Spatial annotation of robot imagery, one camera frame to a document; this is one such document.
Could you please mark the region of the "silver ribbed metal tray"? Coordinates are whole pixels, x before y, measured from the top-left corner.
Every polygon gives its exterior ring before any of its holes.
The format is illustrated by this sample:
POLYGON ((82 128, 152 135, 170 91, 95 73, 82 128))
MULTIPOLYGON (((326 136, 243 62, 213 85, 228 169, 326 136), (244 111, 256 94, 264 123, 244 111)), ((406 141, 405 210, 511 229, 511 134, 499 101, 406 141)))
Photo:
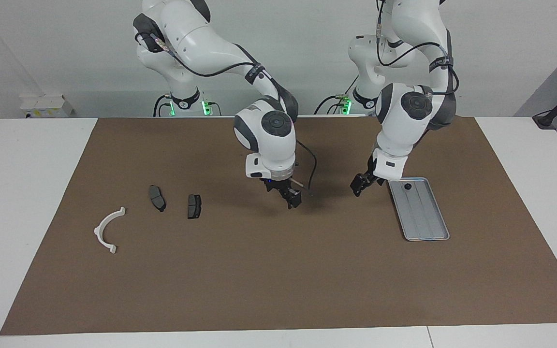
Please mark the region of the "silver ribbed metal tray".
POLYGON ((449 240, 450 233, 427 178, 407 177, 388 184, 405 240, 449 240), (405 183, 411 183, 412 188, 404 189, 405 183))

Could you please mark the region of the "brown table mat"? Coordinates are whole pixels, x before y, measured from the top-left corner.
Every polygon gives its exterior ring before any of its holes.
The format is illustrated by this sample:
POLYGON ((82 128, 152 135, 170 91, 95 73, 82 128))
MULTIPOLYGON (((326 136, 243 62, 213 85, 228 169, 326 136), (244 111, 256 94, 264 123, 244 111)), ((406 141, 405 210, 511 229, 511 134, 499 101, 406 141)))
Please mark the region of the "brown table mat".
POLYGON ((431 183, 438 242, 404 239, 388 187, 349 188, 374 118, 297 121, 319 164, 291 210, 245 177, 232 124, 97 121, 0 334, 557 322, 557 259, 474 119, 429 133, 405 168, 431 183), (112 255, 93 229, 122 206, 112 255))

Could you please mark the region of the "short dark brake pad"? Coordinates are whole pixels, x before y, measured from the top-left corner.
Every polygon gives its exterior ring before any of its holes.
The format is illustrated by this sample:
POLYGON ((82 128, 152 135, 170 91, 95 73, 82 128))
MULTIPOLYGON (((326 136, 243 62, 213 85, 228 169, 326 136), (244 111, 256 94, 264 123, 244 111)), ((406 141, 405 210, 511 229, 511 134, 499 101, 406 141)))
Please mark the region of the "short dark brake pad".
POLYGON ((197 219, 201 215, 203 202, 199 194, 190 194, 188 196, 187 219, 197 219))

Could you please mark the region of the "white wall socket box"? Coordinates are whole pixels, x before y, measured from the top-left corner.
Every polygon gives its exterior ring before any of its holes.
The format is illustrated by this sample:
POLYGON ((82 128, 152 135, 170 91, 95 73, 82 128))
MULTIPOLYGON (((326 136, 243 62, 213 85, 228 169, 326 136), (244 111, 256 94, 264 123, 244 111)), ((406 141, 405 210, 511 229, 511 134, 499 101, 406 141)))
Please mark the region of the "white wall socket box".
POLYGON ((72 117, 73 107, 63 95, 22 97, 20 110, 24 117, 72 117))

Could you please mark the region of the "long dark brake pad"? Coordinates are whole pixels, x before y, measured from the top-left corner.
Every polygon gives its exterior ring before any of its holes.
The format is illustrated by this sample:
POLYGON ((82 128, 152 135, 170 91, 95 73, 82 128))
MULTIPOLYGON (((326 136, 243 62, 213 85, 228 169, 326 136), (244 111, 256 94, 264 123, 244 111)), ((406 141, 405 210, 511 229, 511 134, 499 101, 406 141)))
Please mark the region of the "long dark brake pad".
POLYGON ((166 201, 164 200, 161 188, 155 185, 150 185, 148 188, 148 194, 150 202, 153 204, 155 209, 160 212, 164 212, 166 209, 166 201))

